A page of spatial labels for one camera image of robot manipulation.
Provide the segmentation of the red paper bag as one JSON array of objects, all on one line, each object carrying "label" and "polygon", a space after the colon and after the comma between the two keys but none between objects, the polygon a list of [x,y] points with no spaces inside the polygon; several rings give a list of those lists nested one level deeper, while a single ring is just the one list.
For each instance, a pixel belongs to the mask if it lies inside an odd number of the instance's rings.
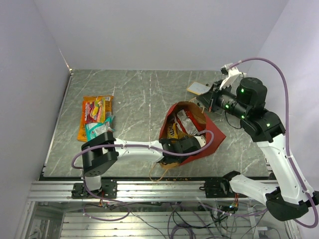
[{"label": "red paper bag", "polygon": [[[202,131],[195,135],[189,135],[177,128],[178,139],[168,139],[166,132],[167,123],[182,109],[189,110],[193,114],[195,120],[202,127]],[[164,173],[214,154],[226,138],[226,135],[213,123],[204,110],[201,110],[195,103],[185,101],[178,102],[170,107],[159,133],[159,141],[162,143],[164,158],[158,162],[158,165],[164,169]],[[200,147],[195,138],[197,135],[202,135],[206,139],[206,145],[203,148]]]}]

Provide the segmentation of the red yellow snack packet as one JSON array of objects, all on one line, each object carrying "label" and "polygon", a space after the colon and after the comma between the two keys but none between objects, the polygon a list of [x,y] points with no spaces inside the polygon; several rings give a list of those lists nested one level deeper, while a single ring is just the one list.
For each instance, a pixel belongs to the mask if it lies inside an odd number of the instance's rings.
[{"label": "red yellow snack packet", "polygon": [[106,117],[105,99],[84,102],[84,123],[103,123]]}]

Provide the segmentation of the teal snack packet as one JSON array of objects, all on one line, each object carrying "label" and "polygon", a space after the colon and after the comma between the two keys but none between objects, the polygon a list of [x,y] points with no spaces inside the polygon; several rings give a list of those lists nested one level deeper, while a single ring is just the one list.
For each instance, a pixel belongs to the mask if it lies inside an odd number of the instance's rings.
[{"label": "teal snack packet", "polygon": [[114,116],[108,116],[103,123],[85,124],[87,141],[90,141],[106,132],[114,132],[112,128]]}]

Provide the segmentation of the orange kettle chips bag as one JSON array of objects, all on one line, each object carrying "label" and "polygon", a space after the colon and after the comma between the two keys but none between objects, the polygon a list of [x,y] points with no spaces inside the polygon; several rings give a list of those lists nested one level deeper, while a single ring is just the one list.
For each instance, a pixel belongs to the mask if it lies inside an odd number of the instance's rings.
[{"label": "orange kettle chips bag", "polygon": [[77,135],[77,140],[78,141],[82,141],[82,142],[86,142],[87,141],[87,137],[86,137],[86,132],[85,132],[85,123],[84,123],[84,102],[85,101],[94,101],[96,99],[101,99],[104,98],[105,99],[105,111],[106,111],[106,117],[111,116],[112,115],[112,100],[113,100],[113,96],[111,95],[104,95],[104,96],[84,96],[83,97],[83,101],[82,101],[82,111],[81,111],[81,119],[80,119],[80,126],[79,126],[79,131],[78,131],[78,135]]}]

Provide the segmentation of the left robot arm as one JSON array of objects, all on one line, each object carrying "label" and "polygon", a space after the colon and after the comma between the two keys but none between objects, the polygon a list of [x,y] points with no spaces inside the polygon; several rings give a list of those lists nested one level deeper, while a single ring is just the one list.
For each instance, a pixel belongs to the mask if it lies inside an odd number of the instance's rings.
[{"label": "left robot arm", "polygon": [[199,135],[137,142],[116,139],[112,132],[105,132],[81,146],[84,192],[91,198],[98,197],[102,191],[102,175],[118,160],[182,163],[205,145],[205,138]]}]

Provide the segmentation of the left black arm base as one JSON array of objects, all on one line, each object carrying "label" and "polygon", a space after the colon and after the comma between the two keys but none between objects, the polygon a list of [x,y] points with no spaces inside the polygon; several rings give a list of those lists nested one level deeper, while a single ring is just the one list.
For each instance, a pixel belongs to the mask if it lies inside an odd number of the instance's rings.
[{"label": "left black arm base", "polygon": [[72,199],[93,199],[93,198],[110,198],[115,199],[117,196],[117,182],[113,180],[102,180],[102,186],[98,190],[92,191],[94,196],[87,192],[84,183],[75,183],[71,191]]}]

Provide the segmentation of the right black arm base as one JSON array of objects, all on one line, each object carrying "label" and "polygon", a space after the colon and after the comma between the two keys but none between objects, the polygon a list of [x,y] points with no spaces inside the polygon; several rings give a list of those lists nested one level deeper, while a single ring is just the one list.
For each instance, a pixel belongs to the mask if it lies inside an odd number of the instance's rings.
[{"label": "right black arm base", "polygon": [[219,177],[205,180],[199,190],[205,192],[206,198],[223,198],[230,195],[228,180]]}]

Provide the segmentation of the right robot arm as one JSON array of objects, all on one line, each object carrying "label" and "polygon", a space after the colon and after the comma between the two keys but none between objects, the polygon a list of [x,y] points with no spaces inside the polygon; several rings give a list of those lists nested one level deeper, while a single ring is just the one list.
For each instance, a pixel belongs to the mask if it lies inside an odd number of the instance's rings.
[{"label": "right robot arm", "polygon": [[266,206],[279,221],[295,220],[318,205],[319,193],[299,172],[296,161],[286,146],[286,130],[279,116],[265,109],[267,87],[257,78],[245,77],[231,93],[231,87],[221,89],[215,82],[210,90],[197,96],[207,110],[228,113],[240,120],[240,127],[261,149],[269,163],[278,185],[268,186],[232,171],[224,175],[220,193],[231,197],[238,193]]}]

